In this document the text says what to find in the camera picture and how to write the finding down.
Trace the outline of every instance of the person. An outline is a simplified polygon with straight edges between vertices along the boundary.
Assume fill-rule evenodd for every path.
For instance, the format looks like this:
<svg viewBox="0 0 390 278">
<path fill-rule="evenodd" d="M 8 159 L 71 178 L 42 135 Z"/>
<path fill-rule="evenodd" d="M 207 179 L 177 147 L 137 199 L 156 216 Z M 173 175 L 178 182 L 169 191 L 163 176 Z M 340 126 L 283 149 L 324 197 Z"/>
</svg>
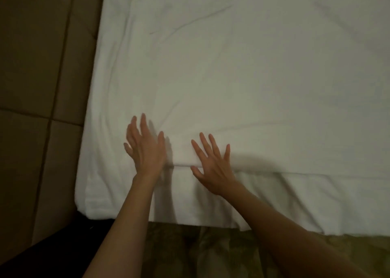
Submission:
<svg viewBox="0 0 390 278">
<path fill-rule="evenodd" d="M 123 206 L 84 278 L 140 277 L 152 194 L 167 161 L 164 133 L 157 141 L 142 114 L 127 127 L 125 151 L 134 160 L 136 175 Z M 246 220 L 260 242 L 287 277 L 368 277 L 348 259 L 261 202 L 238 182 L 230 166 L 230 145 L 222 156 L 214 137 L 209 144 L 200 133 L 204 151 L 192 140 L 204 173 L 191 166 L 193 175 L 211 193 L 226 199 Z"/>
</svg>

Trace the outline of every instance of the white fabric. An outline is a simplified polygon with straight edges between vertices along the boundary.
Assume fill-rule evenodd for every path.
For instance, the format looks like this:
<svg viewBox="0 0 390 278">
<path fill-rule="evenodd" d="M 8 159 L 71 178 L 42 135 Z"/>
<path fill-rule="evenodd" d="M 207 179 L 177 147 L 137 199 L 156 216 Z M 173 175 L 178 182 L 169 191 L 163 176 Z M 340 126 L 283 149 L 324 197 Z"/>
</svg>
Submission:
<svg viewBox="0 0 390 278">
<path fill-rule="evenodd" d="M 190 140 L 203 131 L 231 144 L 246 187 L 305 228 L 390 235 L 389 7 L 104 0 L 78 209 L 117 215 L 134 176 L 126 126 L 144 112 L 169 138 L 175 166 L 156 188 L 150 220 L 248 228 L 188 168 L 200 165 Z"/>
</svg>

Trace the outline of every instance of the forearm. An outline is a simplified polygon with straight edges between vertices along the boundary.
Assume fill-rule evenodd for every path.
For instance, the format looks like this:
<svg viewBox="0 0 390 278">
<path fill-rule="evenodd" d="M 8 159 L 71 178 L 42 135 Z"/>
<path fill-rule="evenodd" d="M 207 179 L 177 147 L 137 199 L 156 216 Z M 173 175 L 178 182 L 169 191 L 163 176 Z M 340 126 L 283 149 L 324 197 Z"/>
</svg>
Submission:
<svg viewBox="0 0 390 278">
<path fill-rule="evenodd" d="M 140 277 L 153 186 L 139 177 L 84 277 Z"/>
<path fill-rule="evenodd" d="M 289 273 L 307 277 L 367 277 L 350 261 L 237 183 L 224 198 Z"/>
</svg>

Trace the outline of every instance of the person's right arm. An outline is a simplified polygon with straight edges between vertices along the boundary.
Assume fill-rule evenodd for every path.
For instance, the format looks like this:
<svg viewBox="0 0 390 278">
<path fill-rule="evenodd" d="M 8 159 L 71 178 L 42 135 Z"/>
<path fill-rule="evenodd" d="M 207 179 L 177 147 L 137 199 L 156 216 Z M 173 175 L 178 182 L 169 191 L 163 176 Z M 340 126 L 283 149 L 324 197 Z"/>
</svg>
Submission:
<svg viewBox="0 0 390 278">
<path fill-rule="evenodd" d="M 211 134 L 209 139 L 212 147 L 203 133 L 200 134 L 207 155 L 195 141 L 191 142 L 204 170 L 202 174 L 192 166 L 194 176 L 242 215 L 286 274 L 298 277 L 368 277 L 322 240 L 261 202 L 236 181 L 230 167 L 230 146 L 227 145 L 222 158 Z"/>
</svg>

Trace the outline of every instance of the hand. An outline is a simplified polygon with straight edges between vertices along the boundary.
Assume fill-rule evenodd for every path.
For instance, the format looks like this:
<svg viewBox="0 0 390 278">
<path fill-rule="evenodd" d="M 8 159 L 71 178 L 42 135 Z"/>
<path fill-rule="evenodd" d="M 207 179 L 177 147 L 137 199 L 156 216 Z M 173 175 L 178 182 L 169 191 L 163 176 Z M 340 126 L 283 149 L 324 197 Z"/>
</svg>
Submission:
<svg viewBox="0 0 390 278">
<path fill-rule="evenodd" d="M 167 161 L 164 133 L 158 134 L 157 142 L 146 124 L 146 115 L 141 115 L 141 134 L 137 128 L 137 117 L 131 119 L 127 126 L 126 139 L 130 145 L 124 143 L 124 149 L 134 160 L 137 175 L 152 178 L 156 184 L 158 177 Z"/>
<path fill-rule="evenodd" d="M 209 139 L 212 148 L 203 133 L 200 133 L 199 136 L 207 156 L 194 140 L 191 140 L 191 143 L 202 163 L 204 174 L 195 166 L 191 166 L 192 173 L 210 192 L 223 196 L 226 188 L 231 183 L 236 182 L 236 178 L 230 167 L 230 144 L 226 146 L 226 151 L 222 158 L 217 143 L 211 134 L 209 134 Z"/>
</svg>

